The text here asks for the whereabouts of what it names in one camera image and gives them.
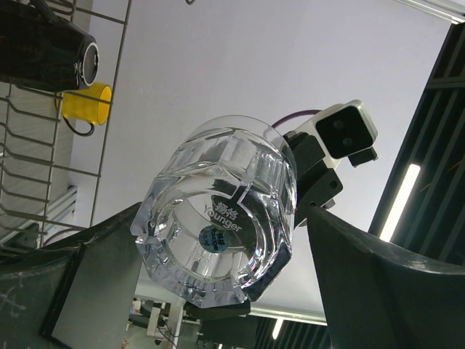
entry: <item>fluorescent light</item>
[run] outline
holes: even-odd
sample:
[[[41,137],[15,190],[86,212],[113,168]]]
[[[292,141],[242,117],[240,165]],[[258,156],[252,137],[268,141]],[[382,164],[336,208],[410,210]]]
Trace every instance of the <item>fluorescent light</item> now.
[[[404,180],[399,189],[399,193],[397,193],[397,197],[394,200],[391,212],[389,213],[386,223],[384,223],[381,235],[379,236],[381,240],[388,242],[391,241],[392,234],[394,234],[395,227],[399,223],[400,215],[402,214],[402,211],[407,204],[408,197],[410,196],[419,173],[419,165],[410,165],[408,167],[407,174],[405,174]]]
[[[276,338],[278,338],[278,335],[279,335],[279,331],[281,330],[281,326],[283,325],[283,319],[279,318],[278,320],[276,320],[276,325],[275,325],[275,329],[273,329],[273,339],[275,340]]]

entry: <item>light fixture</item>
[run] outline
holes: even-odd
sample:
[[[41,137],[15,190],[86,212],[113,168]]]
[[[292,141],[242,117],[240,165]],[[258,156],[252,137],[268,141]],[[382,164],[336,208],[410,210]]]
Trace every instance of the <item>light fixture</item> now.
[[[405,174],[402,185],[400,186],[399,192],[392,205],[391,212],[387,217],[386,223],[384,223],[383,230],[379,238],[383,241],[391,241],[392,234],[394,234],[395,227],[399,223],[400,215],[407,204],[408,197],[415,185],[416,178],[420,173],[420,166],[411,164],[408,167],[407,173]]]
[[[273,334],[272,334],[274,340],[278,338],[279,331],[281,330],[281,327],[283,325],[283,321],[284,320],[282,318],[279,318],[278,320],[276,320],[275,329],[273,329]]]

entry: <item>sticker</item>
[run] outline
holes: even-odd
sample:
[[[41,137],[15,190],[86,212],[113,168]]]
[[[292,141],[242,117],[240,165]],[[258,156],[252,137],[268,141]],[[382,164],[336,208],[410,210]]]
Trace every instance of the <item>sticker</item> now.
[[[201,230],[198,241],[206,251],[221,253],[226,251],[230,245],[230,236],[227,230],[220,230],[210,225]]]

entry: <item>camera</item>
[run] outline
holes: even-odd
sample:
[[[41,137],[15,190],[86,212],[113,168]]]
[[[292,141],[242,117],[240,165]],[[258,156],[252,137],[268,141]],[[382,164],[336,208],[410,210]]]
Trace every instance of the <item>camera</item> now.
[[[353,100],[327,108],[295,130],[317,138],[325,151],[325,164],[336,168],[348,157],[353,166],[377,159],[373,144],[378,136],[363,103]]]

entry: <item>clear glass cup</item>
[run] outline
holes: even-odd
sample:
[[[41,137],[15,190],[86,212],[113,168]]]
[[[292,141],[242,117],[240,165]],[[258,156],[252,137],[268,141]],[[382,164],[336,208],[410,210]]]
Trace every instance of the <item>clear glass cup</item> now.
[[[287,142],[259,120],[198,127],[131,226],[150,278],[200,308],[258,299],[291,257],[295,173]]]

